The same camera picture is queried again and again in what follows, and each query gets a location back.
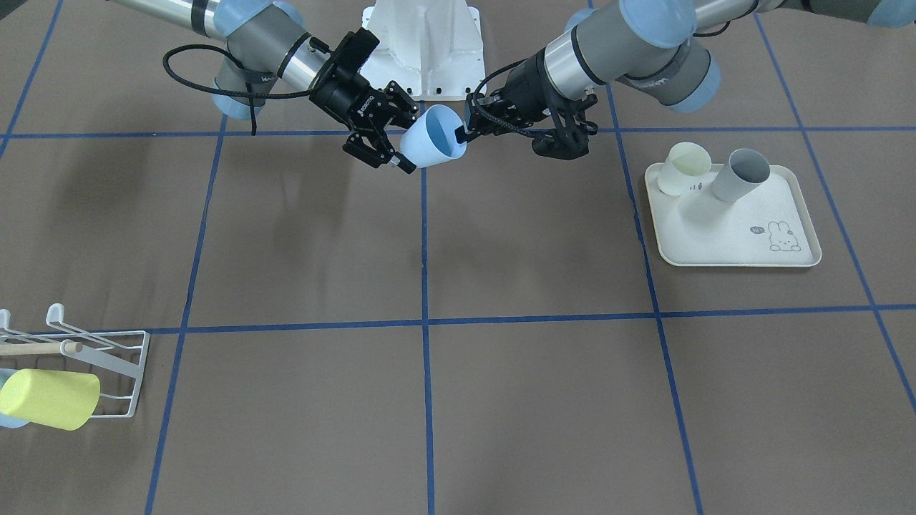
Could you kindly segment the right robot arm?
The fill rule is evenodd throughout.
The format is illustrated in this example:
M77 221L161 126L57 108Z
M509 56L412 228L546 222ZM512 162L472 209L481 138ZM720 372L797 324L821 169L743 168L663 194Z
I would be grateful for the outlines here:
M419 108L396 82L376 88L361 74L379 45L367 29L349 32L332 49L307 32L291 4L281 1L125 1L128 9L222 40L223 63L212 86L187 84L208 92L216 107L256 125L256 115L283 79L288 97L307 97L348 128L343 149L371 167L416 169L387 137L386 128L412 127Z

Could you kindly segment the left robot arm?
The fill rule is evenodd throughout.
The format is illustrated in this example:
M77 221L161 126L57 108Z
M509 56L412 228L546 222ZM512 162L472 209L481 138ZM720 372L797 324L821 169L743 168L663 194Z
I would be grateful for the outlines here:
M598 133L585 112L595 92L619 82L677 113L693 113L717 93L721 71L701 45L733 21L792 9L877 27L914 22L912 1L612 1L573 16L558 38L504 67L505 84L467 97L461 143L515 133L535 154L575 160Z

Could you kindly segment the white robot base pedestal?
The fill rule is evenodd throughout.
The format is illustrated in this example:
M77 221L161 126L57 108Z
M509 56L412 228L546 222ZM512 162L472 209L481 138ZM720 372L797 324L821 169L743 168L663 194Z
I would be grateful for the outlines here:
M465 1L376 1L362 27L379 40L360 69L376 88L394 81L415 100L458 102L483 82L481 16Z

